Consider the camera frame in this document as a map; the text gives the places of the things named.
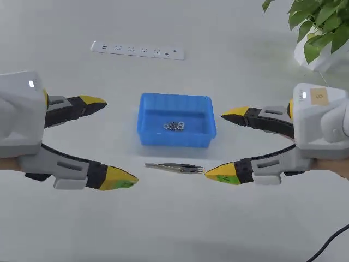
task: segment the white tabletop surface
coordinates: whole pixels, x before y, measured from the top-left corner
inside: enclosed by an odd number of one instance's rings
[[[185,162],[207,169],[284,148],[290,142],[224,121],[250,105],[286,105],[299,82],[325,85],[292,58],[290,1],[1,0],[0,72],[37,70],[53,96],[87,94],[109,106],[45,131],[44,142],[120,166],[130,189],[61,191],[15,172],[0,179],[0,260],[78,262],[306,261],[349,222],[349,183],[330,172],[238,187],[145,169]],[[183,47],[185,61],[92,53],[93,41]],[[347,86],[348,66],[329,71]],[[143,92],[210,96],[217,137],[209,149],[146,148],[136,133]],[[349,259],[349,234],[316,262]]]

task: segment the green leaf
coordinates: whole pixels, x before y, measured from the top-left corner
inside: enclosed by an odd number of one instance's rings
[[[290,29],[294,29],[295,26],[298,26],[302,23],[307,17],[309,13],[305,11],[298,11],[290,16],[288,23],[290,24]]]
[[[297,42],[302,41],[302,39],[306,36],[306,34],[309,33],[311,27],[312,27],[312,22],[310,22],[310,21],[304,22],[300,26]]]
[[[328,33],[332,30],[335,30],[342,24],[342,19],[337,16],[337,14],[333,14],[330,16],[329,19],[326,20],[324,26],[323,26],[323,31],[325,33]]]
[[[346,9],[349,4],[349,0],[341,0],[340,4],[338,5],[338,11],[341,9]]]
[[[272,2],[272,0],[265,0],[264,3],[262,4],[262,8],[264,10],[264,13],[266,13],[268,7],[270,6],[270,3]]]
[[[288,11],[288,14],[293,14],[294,12],[301,11],[302,10],[302,3],[294,0],[291,8]]]
[[[349,26],[343,24],[337,28],[333,35],[331,53],[340,49],[349,40]]]
[[[294,0],[288,14],[293,15],[293,13],[297,11],[308,11],[309,13],[313,13],[319,6],[320,3],[317,0]]]
[[[310,38],[304,45],[304,55],[308,64],[320,55],[322,49],[333,39],[333,33],[317,35]]]
[[[322,7],[317,19],[316,25],[322,25],[334,12],[337,11],[337,6],[333,6],[332,4],[327,4]]]

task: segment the label sticker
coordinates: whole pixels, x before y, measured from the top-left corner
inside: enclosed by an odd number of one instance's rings
[[[312,105],[328,105],[328,94],[327,89],[324,88],[311,88],[310,99]]]
[[[237,176],[217,176],[219,182],[227,184],[240,184],[240,181]]]

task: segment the power strip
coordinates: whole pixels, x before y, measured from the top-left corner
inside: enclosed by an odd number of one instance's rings
[[[112,53],[115,55],[143,56],[163,59],[184,60],[184,51],[177,47],[151,47],[124,44],[107,44],[95,41],[91,46],[92,52]]]

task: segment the yellow fingertip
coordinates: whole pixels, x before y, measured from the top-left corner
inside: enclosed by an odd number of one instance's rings
[[[290,100],[290,119],[293,120],[293,99]]]
[[[129,188],[138,182],[138,178],[114,166],[108,166],[105,181],[99,188],[101,191],[118,188]]]
[[[239,115],[239,116],[244,116],[247,112],[247,110],[249,109],[248,106],[244,106],[242,108],[234,108],[234,109],[231,109],[229,110],[228,112],[225,112],[223,114],[223,116],[226,116],[226,115]]]
[[[205,173],[206,177],[228,184],[240,184],[233,162],[226,163]]]
[[[87,105],[94,103],[106,103],[105,100],[97,97],[79,96]]]
[[[45,104],[48,107],[49,106],[49,94],[47,93],[46,89],[43,89],[44,97],[45,97]]]

